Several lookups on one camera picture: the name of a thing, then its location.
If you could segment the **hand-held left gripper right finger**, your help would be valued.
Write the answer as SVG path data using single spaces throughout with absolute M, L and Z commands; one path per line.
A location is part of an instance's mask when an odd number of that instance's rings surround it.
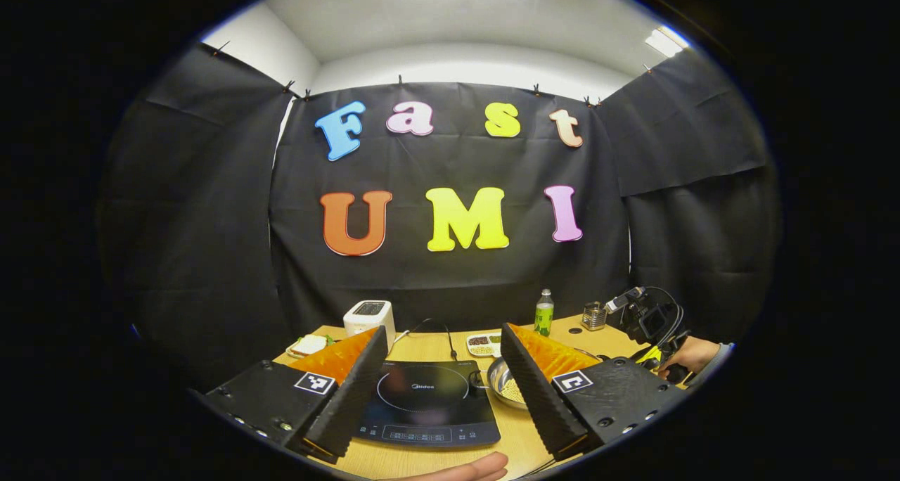
M 601 360 L 511 323 L 501 355 L 556 461 L 620 442 L 688 397 L 629 357 Z

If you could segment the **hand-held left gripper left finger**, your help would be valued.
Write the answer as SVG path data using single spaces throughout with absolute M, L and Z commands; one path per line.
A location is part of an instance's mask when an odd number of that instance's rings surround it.
M 262 360 L 205 394 L 205 406 L 264 442 L 335 464 L 346 455 L 387 356 L 369 328 L 289 364 Z

